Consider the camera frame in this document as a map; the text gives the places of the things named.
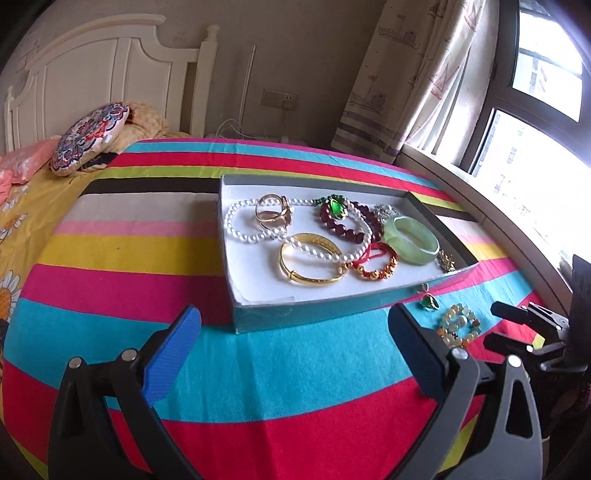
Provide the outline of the gold pin brooch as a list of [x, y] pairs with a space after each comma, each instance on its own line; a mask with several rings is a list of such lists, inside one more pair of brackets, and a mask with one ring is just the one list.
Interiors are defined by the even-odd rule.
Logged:
[[437, 261], [439, 268], [446, 273], [456, 270], [456, 262], [454, 258], [443, 249], [438, 252]]

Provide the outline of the green jade bangle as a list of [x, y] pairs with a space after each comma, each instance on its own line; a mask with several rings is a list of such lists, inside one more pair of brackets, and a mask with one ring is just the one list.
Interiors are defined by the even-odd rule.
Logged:
[[441, 249], [436, 235], [409, 216], [388, 219], [383, 241], [396, 251], [401, 260], [419, 266], [432, 262]]

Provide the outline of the silver rhinestone pearl brooch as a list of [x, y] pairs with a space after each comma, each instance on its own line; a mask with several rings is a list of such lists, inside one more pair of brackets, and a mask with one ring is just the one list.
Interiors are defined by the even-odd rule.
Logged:
[[394, 206], [389, 204], [375, 205], [373, 207], [373, 213], [377, 217], [382, 226], [385, 226], [391, 218], [401, 216], [401, 212], [397, 208], [394, 208]]

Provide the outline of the gold bangle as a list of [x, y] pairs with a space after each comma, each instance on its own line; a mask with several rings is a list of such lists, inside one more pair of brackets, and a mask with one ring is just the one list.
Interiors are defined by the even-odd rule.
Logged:
[[327, 237], [298, 233], [287, 237], [279, 250], [280, 271], [287, 280], [304, 286], [328, 286], [342, 280], [342, 250]]

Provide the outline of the green gem pendant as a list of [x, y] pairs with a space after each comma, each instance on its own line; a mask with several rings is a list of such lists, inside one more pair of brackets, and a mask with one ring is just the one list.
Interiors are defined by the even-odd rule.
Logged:
[[348, 216], [348, 207], [346, 207], [346, 198], [339, 194], [331, 194], [312, 201], [315, 206], [321, 208], [322, 218], [331, 218], [342, 220]]

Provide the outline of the grey jewelry tray box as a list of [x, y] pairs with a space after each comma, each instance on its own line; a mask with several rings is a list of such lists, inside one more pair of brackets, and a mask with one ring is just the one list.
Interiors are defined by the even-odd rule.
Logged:
[[225, 174], [219, 208], [236, 333], [382, 308], [478, 263], [410, 191]]

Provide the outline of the yellow floral bedsheet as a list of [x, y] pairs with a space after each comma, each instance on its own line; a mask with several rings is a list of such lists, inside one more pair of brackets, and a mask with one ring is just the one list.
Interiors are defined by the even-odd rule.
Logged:
[[8, 322], [24, 282], [53, 230], [79, 195], [100, 175], [98, 170], [58, 177], [49, 168], [14, 186], [1, 204], [1, 319]]

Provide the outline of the embroidered round pillow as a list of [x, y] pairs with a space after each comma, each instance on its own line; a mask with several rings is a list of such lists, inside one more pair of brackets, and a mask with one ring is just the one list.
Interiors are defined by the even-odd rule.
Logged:
[[121, 133], [130, 108], [108, 103], [77, 120], [59, 139], [49, 162], [53, 174], [69, 176], [104, 151]]

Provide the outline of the beige plush blanket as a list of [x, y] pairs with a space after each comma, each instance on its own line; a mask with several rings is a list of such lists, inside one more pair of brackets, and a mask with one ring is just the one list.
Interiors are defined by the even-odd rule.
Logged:
[[168, 132], [168, 121], [151, 105], [128, 101], [129, 115], [119, 135], [107, 146], [106, 153], [120, 154], [132, 144], [162, 138]]

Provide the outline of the striped patterned curtain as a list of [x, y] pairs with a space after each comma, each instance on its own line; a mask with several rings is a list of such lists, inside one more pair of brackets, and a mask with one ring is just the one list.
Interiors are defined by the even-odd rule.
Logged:
[[497, 1], [389, 1], [332, 138], [386, 163], [405, 145], [457, 164], [484, 106]]

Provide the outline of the pink folded quilt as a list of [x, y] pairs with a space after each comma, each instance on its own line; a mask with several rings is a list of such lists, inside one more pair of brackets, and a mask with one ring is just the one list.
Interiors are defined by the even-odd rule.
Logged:
[[33, 145], [19, 148], [1, 158], [1, 203], [9, 196], [15, 185], [29, 182], [53, 156], [60, 136], [43, 139]]

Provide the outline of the white nightstand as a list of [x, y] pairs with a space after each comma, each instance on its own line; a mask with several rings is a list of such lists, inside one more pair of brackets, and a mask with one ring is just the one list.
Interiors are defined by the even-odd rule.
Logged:
[[242, 140], [242, 141], [254, 141], [254, 142], [263, 142], [263, 143], [274, 143], [280, 145], [291, 145], [297, 147], [308, 147], [308, 143], [304, 142], [304, 140], [297, 140], [290, 137], [267, 137], [267, 136], [252, 136], [252, 135], [215, 135], [213, 133], [207, 134], [205, 139], [208, 140]]

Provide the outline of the white wooden headboard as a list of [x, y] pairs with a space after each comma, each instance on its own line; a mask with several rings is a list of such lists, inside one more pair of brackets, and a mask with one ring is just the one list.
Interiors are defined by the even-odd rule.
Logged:
[[204, 137], [220, 28], [209, 25], [197, 48], [175, 49], [158, 39], [165, 20], [157, 14], [104, 17], [39, 51], [25, 68], [23, 88], [6, 94], [7, 151], [62, 134], [90, 111], [118, 101], [144, 102], [172, 131]]

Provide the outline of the window frame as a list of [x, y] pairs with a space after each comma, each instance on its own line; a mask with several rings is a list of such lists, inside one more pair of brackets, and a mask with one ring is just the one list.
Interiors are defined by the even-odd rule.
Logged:
[[509, 253], [546, 306], [566, 313], [572, 300], [569, 277], [563, 274], [566, 263], [549, 259], [549, 246], [534, 239], [531, 229], [519, 226], [515, 215], [480, 191], [473, 174], [498, 113], [506, 113], [524, 122], [577, 156], [590, 152], [590, 116], [585, 114], [579, 122], [570, 120], [510, 85], [517, 67], [520, 7], [517, 1], [495, 1], [493, 5], [494, 21], [498, 24], [495, 56], [486, 97], [460, 164], [447, 164], [411, 145], [403, 147], [396, 164], [414, 173], [425, 174], [451, 194]]

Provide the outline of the wall power outlet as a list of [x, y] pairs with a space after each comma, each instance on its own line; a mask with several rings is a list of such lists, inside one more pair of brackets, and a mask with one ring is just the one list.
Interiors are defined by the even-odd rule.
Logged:
[[297, 94], [264, 89], [260, 105], [291, 112], [297, 109]]

